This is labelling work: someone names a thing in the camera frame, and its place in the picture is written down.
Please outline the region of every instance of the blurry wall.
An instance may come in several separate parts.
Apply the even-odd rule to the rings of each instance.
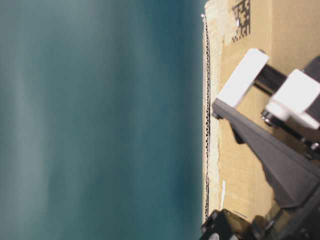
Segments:
[[[200,236],[204,3],[0,0],[0,239]]]

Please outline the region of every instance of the teal wall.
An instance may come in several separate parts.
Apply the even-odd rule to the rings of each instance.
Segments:
[[[204,0],[0,0],[0,239],[195,240]]]

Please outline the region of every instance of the cardboard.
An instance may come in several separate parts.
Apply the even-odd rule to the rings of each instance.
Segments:
[[[261,163],[236,144],[229,122],[211,116],[219,90],[250,48],[289,74],[320,54],[320,1],[210,0],[203,16],[203,220],[226,208],[251,221],[273,204]],[[268,97],[254,87],[237,108],[258,125]]]

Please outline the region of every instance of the torn cardboard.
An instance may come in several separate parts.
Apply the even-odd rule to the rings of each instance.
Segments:
[[[302,69],[320,54],[320,2],[210,0],[203,31],[203,220],[226,208],[251,221],[265,215],[273,191],[261,163],[234,140],[229,123],[211,116],[220,89],[250,48],[270,56],[268,64],[284,74]],[[239,112],[263,128],[260,118],[268,97],[252,88]]]

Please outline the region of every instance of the qr code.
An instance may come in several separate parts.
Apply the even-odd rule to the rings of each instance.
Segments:
[[[250,34],[250,0],[242,0],[232,7],[237,29],[232,41],[236,42]]]

